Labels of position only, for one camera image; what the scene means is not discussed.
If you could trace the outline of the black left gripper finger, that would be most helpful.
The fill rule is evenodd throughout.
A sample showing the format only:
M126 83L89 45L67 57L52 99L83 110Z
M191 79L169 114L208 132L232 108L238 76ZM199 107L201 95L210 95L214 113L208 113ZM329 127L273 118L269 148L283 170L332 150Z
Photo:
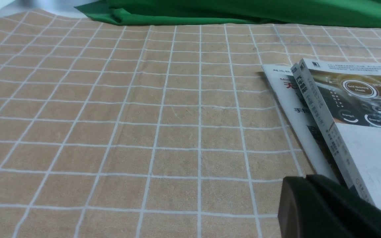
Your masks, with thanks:
M323 175L283 179L278 222L283 238L381 238L381 210Z

